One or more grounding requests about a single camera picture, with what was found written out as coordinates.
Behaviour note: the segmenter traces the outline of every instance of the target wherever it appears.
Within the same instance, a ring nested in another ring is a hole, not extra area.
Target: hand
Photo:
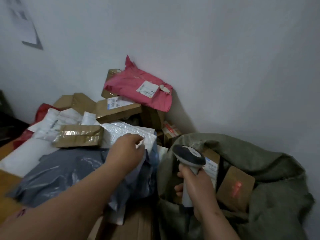
[[[113,167],[125,177],[138,166],[143,158],[145,145],[136,148],[136,145],[142,140],[143,137],[138,134],[125,134],[119,137],[110,148],[105,165]]]
[[[184,178],[188,194],[194,206],[194,216],[202,222],[203,215],[207,212],[214,213],[219,209],[214,186],[210,177],[203,169],[195,175],[188,166],[179,165],[178,177]],[[182,197],[183,183],[174,187],[177,196]]]

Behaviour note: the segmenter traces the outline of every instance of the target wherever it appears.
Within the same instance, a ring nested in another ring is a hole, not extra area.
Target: person's left arm
[[[87,239],[110,196],[142,160],[143,137],[126,134],[110,149],[106,162],[76,185],[0,228],[0,239]]]

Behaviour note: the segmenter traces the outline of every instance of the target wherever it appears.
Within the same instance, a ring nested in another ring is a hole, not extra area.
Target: barcode scanner
[[[172,149],[178,161],[188,166],[197,175],[206,164],[206,159],[196,149],[185,145],[174,145]],[[189,232],[190,218],[193,215],[193,204],[187,191],[186,181],[183,181],[182,211],[185,214],[185,234]]]

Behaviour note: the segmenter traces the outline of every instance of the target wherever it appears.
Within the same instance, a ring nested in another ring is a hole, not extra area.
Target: person's right arm
[[[184,178],[194,205],[194,215],[202,223],[206,240],[240,240],[218,206],[210,177],[202,169],[195,175],[188,166],[179,165],[178,176]],[[182,196],[183,184],[175,186]]]

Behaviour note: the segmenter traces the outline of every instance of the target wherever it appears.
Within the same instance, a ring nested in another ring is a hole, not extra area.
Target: forearm
[[[205,240],[240,240],[218,204],[203,212],[202,226]]]
[[[0,229],[0,238],[86,239],[123,178],[113,165],[104,164],[58,197]]]

